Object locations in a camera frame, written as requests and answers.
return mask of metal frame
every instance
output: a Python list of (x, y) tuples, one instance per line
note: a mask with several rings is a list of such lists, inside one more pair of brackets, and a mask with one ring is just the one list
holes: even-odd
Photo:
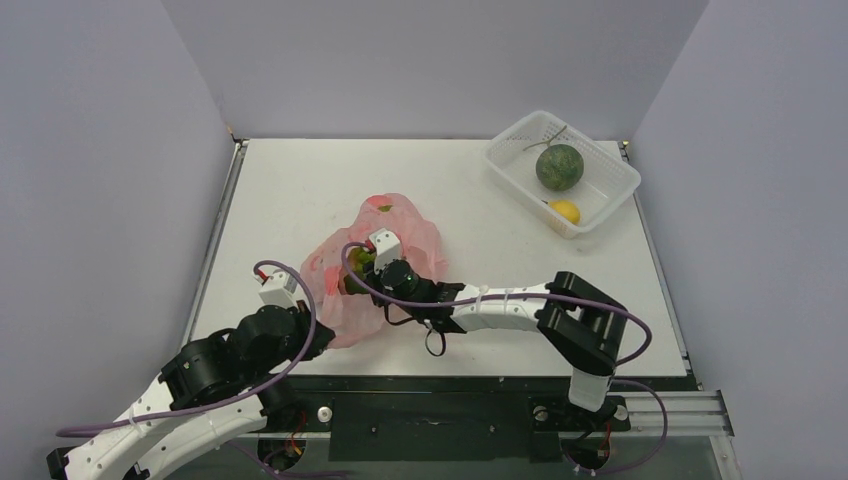
[[(194, 332), (200, 308), (202, 306), (203, 297), (206, 292), (206, 286), (209, 281), (212, 266), (215, 262), (215, 255), (217, 254), (221, 235), (223, 234), (224, 226), (226, 225), (227, 215), (229, 214), (233, 194), (238, 183), (239, 174), (241, 173), (241, 167), (243, 165), (248, 146), (249, 140), (240, 140), (236, 143), (232, 165), (222, 194), (215, 226), (211, 232), (209, 244), (206, 249), (206, 256), (203, 261), (200, 279), (195, 291), (191, 313), (188, 318), (188, 323), (186, 325), (181, 345), (187, 343)], [(627, 142), (619, 142), (618, 146), (622, 158), (629, 162), (630, 159), (626, 151)], [(681, 333), (680, 324), (674, 310), (671, 294), (668, 290), (668, 284), (663, 273), (662, 265), (660, 264), (656, 246), (651, 238), (650, 230), (648, 229), (639, 197), (637, 194), (634, 194), (634, 197), (636, 201), (636, 208), (642, 221), (642, 228), (645, 232), (651, 256), (654, 260), (654, 266), (659, 277), (666, 307), (668, 308), (669, 316), (672, 321), (675, 337), (680, 348), (680, 354), (688, 371), (688, 375), (686, 377), (646, 378), (640, 380), (645, 381), (648, 385), (660, 390), (660, 396), (663, 398), (669, 414), (669, 436), (709, 437), (713, 446), (713, 453), (716, 456), (716, 464), (722, 478), (727, 480), (740, 480), (741, 474), (730, 443), (730, 437), (733, 435), (733, 428), (730, 424), (730, 419), (727, 414), (724, 401), (719, 391), (700, 391), (702, 390), (702, 387), (697, 382), (694, 373), (692, 372), (688, 350), (684, 343), (683, 334)], [(486, 388), (489, 387), (484, 387), (483, 384), (478, 384), (477, 382), (498, 382), (502, 388), (507, 388), (507, 390), (510, 390), (509, 385), (520, 382), (524, 385), (523, 390), (526, 391), (563, 392), (567, 390), (568, 382), (567, 377), (435, 379), (420, 377), (332, 377), (314, 375), (293, 375), (289, 380), (292, 382), (295, 389), (309, 394), (318, 392), (362, 392), (369, 390), (384, 391), (386, 393), (398, 391), (421, 391), (434, 394), (438, 394), (438, 392), (469, 390), (497, 391), (486, 390)], [(339, 387), (342, 383), (346, 385), (345, 388)], [(631, 414), (630, 421), (633, 426), (633, 430), (630, 432), (622, 432), (620, 435), (628, 437), (654, 437), (659, 435), (662, 425), (662, 416), (653, 397), (642, 392), (617, 392), (616, 394), (624, 396), (627, 399), (628, 408)], [(279, 439), (287, 438), (289, 435), (290, 433), (288, 432), (275, 432), (247, 434), (244, 437)], [(330, 432), (302, 432), (297, 434), (296, 438), (317, 439), (330, 438), (330, 436)], [(560, 436), (567, 438), (568, 436), (571, 436), (571, 434), (562, 433)]]

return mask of watermelon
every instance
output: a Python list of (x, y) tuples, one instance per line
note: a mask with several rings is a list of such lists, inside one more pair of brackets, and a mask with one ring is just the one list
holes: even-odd
[(536, 176), (549, 190), (568, 190), (583, 176), (583, 156), (571, 145), (551, 145), (536, 160)]

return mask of white table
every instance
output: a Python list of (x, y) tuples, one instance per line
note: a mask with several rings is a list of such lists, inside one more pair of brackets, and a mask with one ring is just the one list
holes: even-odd
[[(601, 142), (619, 155), (615, 142)], [(235, 326), (262, 304), (253, 264), (298, 268), (370, 195), (398, 192), (439, 228), (445, 281), (529, 286), (570, 270), (650, 325), (654, 341), (622, 366), (624, 376), (684, 376), (675, 330), (633, 198), (603, 225), (564, 240), (484, 174), (483, 140), (251, 140), (197, 310), (192, 338)], [(481, 331), (449, 335), (445, 356), (424, 349), (416, 323), (386, 327), (359, 344), (300, 364), (295, 374), (568, 376), (570, 365), (542, 335)], [(642, 341), (627, 326), (621, 355)]]

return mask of lemon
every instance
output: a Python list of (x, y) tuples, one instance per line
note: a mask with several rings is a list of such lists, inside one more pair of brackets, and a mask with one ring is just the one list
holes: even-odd
[(580, 209), (577, 208), (577, 205), (569, 202), (568, 200), (556, 200), (548, 203), (548, 206), (553, 208), (554, 211), (565, 217), (565, 219), (572, 224), (577, 225), (577, 223), (580, 222)]

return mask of black and white robotic arm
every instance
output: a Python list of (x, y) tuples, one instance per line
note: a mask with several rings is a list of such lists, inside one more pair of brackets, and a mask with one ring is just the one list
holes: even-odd
[[(364, 278), (356, 281), (376, 305), (396, 303), (441, 336), (481, 329), (541, 333), (574, 367), (569, 402), (588, 412), (605, 407), (624, 335), (622, 315), (627, 314), (615, 300), (570, 272), (528, 287), (433, 282), (412, 270), (393, 232), (374, 232), (362, 245), (375, 253), (375, 259), (365, 266)], [(296, 400), (288, 384), (268, 384), (255, 395), (249, 390), (267, 383), (272, 378), (269, 372), (295, 358), (307, 343), (311, 312), (303, 302), (294, 301), (296, 285), (282, 270), (265, 279), (259, 291), (264, 307), (234, 329), (186, 344), (117, 418), (123, 425), (76, 430), (73, 436), (93, 438), (51, 452), (47, 457), (51, 478), (162, 479), (227, 440), (271, 424), (279, 426), (280, 416)], [(585, 302), (578, 311), (578, 304), (562, 296)], [(301, 360), (321, 354), (334, 337), (332, 330), (316, 322)]]

